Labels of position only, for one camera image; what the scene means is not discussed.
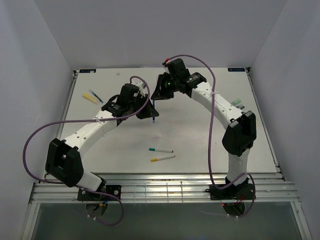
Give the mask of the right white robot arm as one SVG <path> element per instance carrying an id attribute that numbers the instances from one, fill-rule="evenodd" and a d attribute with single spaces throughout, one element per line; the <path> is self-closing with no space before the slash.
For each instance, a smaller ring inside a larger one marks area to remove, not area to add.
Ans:
<path id="1" fill-rule="evenodd" d="M 217 119 L 225 129 L 222 145 L 228 153 L 228 171 L 224 184 L 212 183 L 206 191 L 211 200 L 255 199 L 255 184 L 249 182 L 247 163 L 251 148 L 257 138 L 256 115 L 244 112 L 219 93 L 200 73 L 179 78 L 165 72 L 158 76 L 151 99 L 169 100 L 175 92 L 188 95 L 205 107 L 212 119 Z"/>

